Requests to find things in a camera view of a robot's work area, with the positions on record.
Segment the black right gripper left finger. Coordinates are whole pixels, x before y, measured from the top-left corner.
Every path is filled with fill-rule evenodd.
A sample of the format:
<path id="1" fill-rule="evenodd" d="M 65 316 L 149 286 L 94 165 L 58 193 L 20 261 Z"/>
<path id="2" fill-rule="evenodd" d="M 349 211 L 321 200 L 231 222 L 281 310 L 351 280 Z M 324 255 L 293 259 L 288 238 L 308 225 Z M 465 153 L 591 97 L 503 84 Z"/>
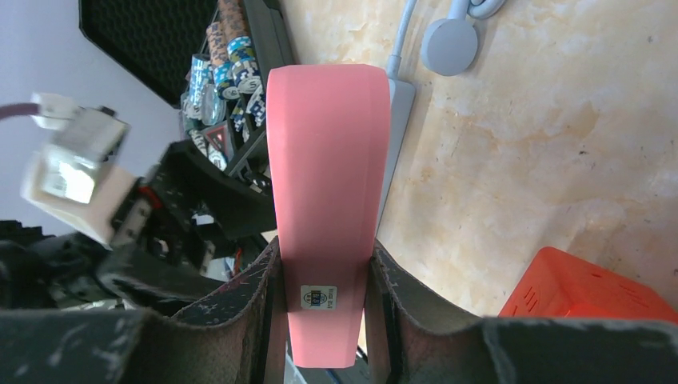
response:
<path id="1" fill-rule="evenodd" d="M 4 383 L 280 383 L 287 323 L 278 240 L 233 280 L 151 310 L 8 310 Z"/>

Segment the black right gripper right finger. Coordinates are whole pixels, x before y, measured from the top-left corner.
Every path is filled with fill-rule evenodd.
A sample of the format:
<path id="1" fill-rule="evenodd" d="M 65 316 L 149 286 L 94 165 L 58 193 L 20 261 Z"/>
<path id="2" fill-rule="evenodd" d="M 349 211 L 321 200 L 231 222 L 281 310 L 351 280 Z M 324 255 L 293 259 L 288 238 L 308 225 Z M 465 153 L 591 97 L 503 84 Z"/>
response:
<path id="1" fill-rule="evenodd" d="M 482 318 L 403 269 L 380 243 L 365 299 L 375 383 L 674 383 L 677 328 L 596 318 Z"/>

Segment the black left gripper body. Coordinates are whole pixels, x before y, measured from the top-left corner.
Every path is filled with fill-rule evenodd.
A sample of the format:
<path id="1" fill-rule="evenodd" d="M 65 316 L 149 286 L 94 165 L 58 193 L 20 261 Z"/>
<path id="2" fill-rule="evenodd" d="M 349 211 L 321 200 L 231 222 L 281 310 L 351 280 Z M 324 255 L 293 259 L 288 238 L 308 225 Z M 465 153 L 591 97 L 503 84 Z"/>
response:
<path id="1" fill-rule="evenodd" d="M 114 232 L 108 246 L 80 230 L 54 236 L 2 222 L 2 308 L 124 298 L 177 310 L 217 288 L 202 272 L 206 263 L 258 254 L 276 226 L 269 178 L 232 178 L 189 140 L 172 143 L 148 176 L 135 178 L 105 221 Z"/>

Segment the pink triangular power strip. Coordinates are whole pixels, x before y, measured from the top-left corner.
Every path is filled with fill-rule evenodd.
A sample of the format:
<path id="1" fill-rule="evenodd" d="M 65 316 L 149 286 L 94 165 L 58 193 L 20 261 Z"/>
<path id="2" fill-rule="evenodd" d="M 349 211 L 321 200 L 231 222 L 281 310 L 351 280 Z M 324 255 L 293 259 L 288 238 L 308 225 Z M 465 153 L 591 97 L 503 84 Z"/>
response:
<path id="1" fill-rule="evenodd" d="M 354 364 L 389 147 L 385 72 L 270 72 L 267 136 L 294 363 Z"/>

